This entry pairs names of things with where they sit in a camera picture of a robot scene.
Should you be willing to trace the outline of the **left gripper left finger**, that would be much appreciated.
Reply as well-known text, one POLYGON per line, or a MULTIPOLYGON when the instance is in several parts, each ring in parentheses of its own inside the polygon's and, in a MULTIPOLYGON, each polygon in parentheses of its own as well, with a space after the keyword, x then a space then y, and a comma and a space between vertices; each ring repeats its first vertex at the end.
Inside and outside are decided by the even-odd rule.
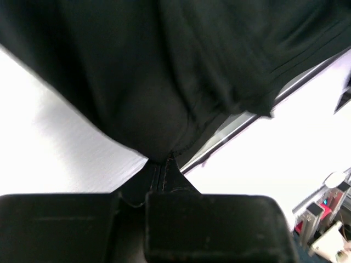
POLYGON ((1 262, 143 262, 144 202, 160 166, 112 193, 1 196, 1 262))

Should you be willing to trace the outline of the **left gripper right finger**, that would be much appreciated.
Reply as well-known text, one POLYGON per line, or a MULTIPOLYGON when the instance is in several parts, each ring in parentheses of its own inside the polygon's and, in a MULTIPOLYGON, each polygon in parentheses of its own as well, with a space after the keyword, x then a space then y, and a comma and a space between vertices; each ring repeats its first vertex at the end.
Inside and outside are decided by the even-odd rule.
POLYGON ((202 195, 174 158, 145 199, 147 262, 298 262, 286 218, 267 196, 202 195))

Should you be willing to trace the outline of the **black t-shirt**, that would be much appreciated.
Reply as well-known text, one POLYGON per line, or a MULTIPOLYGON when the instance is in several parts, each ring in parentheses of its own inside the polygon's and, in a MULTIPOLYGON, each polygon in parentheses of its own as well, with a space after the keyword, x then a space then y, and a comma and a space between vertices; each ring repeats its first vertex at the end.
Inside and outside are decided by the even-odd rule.
POLYGON ((1 45, 117 142, 185 162, 350 46, 350 1, 1 1, 1 45))

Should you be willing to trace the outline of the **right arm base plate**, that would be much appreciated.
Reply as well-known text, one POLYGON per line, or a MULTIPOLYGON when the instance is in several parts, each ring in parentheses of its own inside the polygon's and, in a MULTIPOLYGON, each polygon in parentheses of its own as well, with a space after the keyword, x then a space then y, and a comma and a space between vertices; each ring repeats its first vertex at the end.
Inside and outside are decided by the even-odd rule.
POLYGON ((346 83, 344 84, 341 91, 338 92, 337 103, 336 103, 334 113, 336 113, 341 107, 343 107, 349 101, 350 101, 350 76, 348 76, 348 79, 346 80, 346 83))

